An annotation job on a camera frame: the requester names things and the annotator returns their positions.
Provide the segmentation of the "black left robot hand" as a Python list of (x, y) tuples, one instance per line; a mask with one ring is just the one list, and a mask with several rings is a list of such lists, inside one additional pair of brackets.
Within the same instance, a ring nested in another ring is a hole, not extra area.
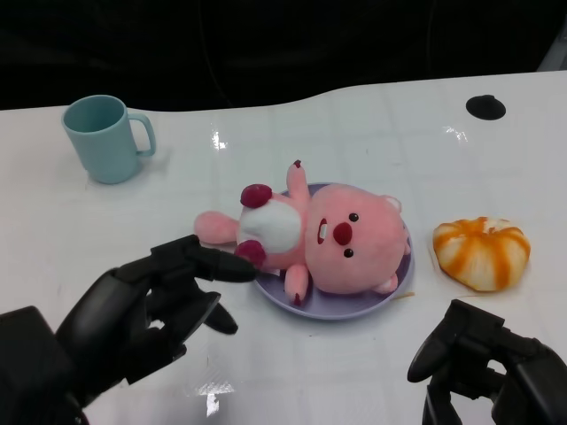
[(257, 274), (252, 263), (194, 235), (102, 274), (56, 332), (76, 366), (74, 398), (88, 406), (121, 381), (133, 384), (170, 365), (201, 325), (236, 334), (220, 293), (200, 289), (198, 280), (251, 282)]

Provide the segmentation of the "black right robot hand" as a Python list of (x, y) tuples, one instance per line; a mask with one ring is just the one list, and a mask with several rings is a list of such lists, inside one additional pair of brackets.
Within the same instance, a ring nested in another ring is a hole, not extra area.
[(459, 424), (453, 394), (488, 398), (496, 424), (564, 424), (566, 365), (536, 338), (519, 336), (501, 317), (455, 299), (423, 342), (408, 381), (427, 381), (425, 424)]

